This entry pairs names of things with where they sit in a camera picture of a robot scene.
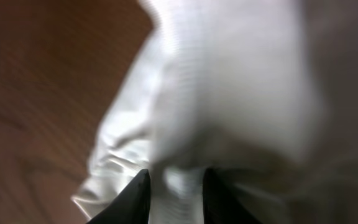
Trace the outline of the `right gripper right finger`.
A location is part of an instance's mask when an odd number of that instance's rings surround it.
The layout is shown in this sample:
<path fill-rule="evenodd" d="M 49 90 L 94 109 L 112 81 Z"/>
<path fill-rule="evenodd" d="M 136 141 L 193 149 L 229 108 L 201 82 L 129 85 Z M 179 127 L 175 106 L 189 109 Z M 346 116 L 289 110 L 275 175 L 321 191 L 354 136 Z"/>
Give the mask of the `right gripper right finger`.
<path fill-rule="evenodd" d="M 203 177 L 204 224 L 261 224 L 246 210 L 213 169 Z"/>

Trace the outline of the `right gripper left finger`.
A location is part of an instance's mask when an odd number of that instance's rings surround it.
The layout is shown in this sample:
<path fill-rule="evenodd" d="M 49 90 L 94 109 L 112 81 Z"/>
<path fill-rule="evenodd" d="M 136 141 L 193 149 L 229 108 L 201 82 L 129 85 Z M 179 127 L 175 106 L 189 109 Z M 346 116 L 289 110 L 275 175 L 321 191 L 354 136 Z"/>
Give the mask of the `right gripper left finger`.
<path fill-rule="evenodd" d="M 150 195 L 149 171 L 142 169 L 108 207 L 87 224 L 148 224 Z"/>

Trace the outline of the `white t-shirt with black tag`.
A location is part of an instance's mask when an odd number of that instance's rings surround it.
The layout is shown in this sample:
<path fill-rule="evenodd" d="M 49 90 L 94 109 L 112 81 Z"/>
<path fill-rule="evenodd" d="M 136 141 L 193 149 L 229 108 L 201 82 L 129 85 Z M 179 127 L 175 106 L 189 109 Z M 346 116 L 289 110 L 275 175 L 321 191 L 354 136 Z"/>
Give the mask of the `white t-shirt with black tag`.
<path fill-rule="evenodd" d="M 287 176 L 324 119 L 299 1 L 141 1 L 154 25 L 107 110 L 72 201 L 94 218 L 141 169 L 150 223 L 201 223 L 208 167 L 262 223 L 290 223 Z"/>

